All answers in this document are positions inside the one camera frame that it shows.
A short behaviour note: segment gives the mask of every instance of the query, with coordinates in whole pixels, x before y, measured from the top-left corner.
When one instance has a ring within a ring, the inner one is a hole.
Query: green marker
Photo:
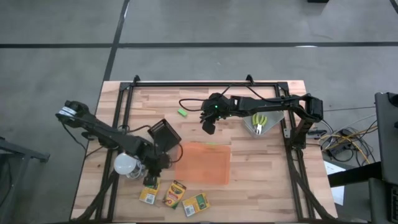
[[[178,113],[179,113],[181,116],[183,116],[184,118],[186,118],[187,115],[188,115],[188,113],[185,112],[185,110],[183,110],[182,108],[178,109]]]

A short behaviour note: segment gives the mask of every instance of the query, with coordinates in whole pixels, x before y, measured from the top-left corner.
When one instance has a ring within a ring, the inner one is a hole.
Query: concrete floor
[[[111,43],[122,4],[2,0],[0,44]],[[398,41],[397,21],[388,0],[133,0],[120,42]],[[108,57],[109,49],[0,49],[0,136],[51,153],[49,163],[30,164],[13,223],[68,220],[84,153],[54,114],[65,100],[95,110]],[[340,128],[375,109],[328,110],[397,92],[397,58],[397,47],[119,49],[111,80],[305,80]],[[377,134],[365,140],[379,160]]]

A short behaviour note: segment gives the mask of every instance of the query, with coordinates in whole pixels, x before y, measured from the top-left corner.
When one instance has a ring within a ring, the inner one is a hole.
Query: wooden table
[[[305,94],[303,81],[287,81],[290,94]],[[120,82],[104,82],[98,103],[96,116],[108,125],[112,124],[116,98]],[[255,87],[265,98],[275,97],[273,88]],[[142,180],[130,180],[121,176],[114,212],[114,222],[276,222],[296,221],[294,200],[287,168],[286,153],[280,125],[274,126],[263,137],[253,139],[243,128],[242,118],[228,118],[216,123],[214,135],[208,135],[201,129],[198,115],[200,112],[188,112],[183,118],[177,113],[181,98],[205,99],[213,92],[222,92],[224,87],[134,87],[129,126],[131,129],[149,124],[153,125],[165,118],[181,136],[183,142],[216,142],[231,147],[231,175],[228,185],[206,185],[183,182],[187,186],[184,198],[200,192],[206,192],[211,207],[190,218],[186,218],[182,205],[176,210],[166,207],[162,197],[174,180],[174,168],[161,173],[160,191],[155,205],[138,200],[143,188]],[[232,87],[225,94],[254,95],[245,87]],[[200,106],[199,101],[186,101],[186,106]],[[150,139],[146,130],[138,131]],[[91,142],[88,152],[99,146]],[[78,217],[98,193],[106,150],[92,154],[84,163],[76,193],[72,218]],[[310,188],[326,210],[336,217],[335,204],[323,164],[319,147],[308,145],[304,150]],[[104,215],[108,208],[104,204]],[[305,200],[302,199],[306,215]]]

